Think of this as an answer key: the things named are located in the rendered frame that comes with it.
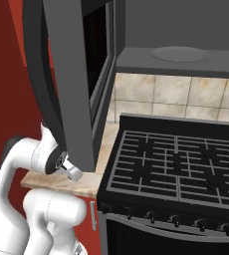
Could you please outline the red cupboard door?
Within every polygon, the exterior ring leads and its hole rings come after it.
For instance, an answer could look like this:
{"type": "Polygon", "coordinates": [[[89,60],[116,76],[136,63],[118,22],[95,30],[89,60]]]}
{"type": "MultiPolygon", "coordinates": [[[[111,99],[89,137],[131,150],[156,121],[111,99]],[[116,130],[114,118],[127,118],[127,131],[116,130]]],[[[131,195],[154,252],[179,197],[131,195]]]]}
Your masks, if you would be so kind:
{"type": "Polygon", "coordinates": [[[90,201],[95,202],[95,218],[99,221],[98,211],[97,211],[97,201],[91,197],[83,197],[81,199],[87,205],[87,215],[85,220],[75,227],[75,233],[78,239],[83,243],[88,251],[88,255],[101,255],[101,242],[99,236],[99,224],[97,224],[97,230],[93,230],[92,217],[91,217],[91,207],[90,201]]]}

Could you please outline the black oven door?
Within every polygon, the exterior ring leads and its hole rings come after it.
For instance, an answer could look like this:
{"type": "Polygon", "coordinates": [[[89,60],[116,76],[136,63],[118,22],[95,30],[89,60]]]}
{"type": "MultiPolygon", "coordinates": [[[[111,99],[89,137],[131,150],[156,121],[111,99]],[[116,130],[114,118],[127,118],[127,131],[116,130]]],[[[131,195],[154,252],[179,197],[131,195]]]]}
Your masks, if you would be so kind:
{"type": "Polygon", "coordinates": [[[176,240],[121,223],[99,222],[101,255],[229,255],[229,243],[176,240]]]}

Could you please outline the grey round microwave turntable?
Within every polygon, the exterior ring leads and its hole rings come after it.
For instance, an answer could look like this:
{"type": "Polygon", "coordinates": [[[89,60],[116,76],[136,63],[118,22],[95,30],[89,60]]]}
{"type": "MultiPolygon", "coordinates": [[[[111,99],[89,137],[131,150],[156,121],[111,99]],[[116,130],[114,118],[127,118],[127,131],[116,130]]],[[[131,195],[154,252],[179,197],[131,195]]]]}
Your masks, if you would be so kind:
{"type": "Polygon", "coordinates": [[[153,49],[151,56],[155,59],[172,63],[199,63],[210,58],[210,54],[205,50],[180,46],[153,49]]]}

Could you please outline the grey microwave door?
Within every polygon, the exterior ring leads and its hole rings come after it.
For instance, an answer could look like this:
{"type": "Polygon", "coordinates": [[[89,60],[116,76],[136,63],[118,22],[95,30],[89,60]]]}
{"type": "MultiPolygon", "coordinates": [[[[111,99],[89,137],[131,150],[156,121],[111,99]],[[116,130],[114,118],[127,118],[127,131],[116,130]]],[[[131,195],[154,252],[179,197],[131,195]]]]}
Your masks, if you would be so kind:
{"type": "Polygon", "coordinates": [[[96,170],[116,71],[115,0],[44,0],[69,161],[96,170]],[[84,18],[102,9],[106,59],[89,88],[84,18]]]}

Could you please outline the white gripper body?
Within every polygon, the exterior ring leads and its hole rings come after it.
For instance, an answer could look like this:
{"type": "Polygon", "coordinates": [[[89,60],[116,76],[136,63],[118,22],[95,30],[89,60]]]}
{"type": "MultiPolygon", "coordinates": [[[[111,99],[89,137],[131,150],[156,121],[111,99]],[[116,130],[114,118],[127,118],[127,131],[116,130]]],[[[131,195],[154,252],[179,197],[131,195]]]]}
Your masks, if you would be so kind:
{"type": "Polygon", "coordinates": [[[67,177],[74,182],[79,181],[83,177],[83,173],[68,160],[64,161],[63,170],[67,177]]]}

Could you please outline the black gas stove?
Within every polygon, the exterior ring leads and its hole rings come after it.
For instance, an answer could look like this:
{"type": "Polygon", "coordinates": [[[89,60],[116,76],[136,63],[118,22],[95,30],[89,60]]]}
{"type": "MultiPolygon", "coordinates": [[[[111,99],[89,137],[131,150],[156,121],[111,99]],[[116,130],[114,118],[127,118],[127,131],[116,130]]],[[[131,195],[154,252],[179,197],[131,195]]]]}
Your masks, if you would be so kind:
{"type": "Polygon", "coordinates": [[[180,225],[198,230],[195,221],[205,219],[205,230],[223,232],[221,225],[229,223],[229,123],[121,115],[98,213],[103,204],[124,216],[131,207],[142,219],[156,211],[155,221],[164,223],[179,215],[180,225]]]}

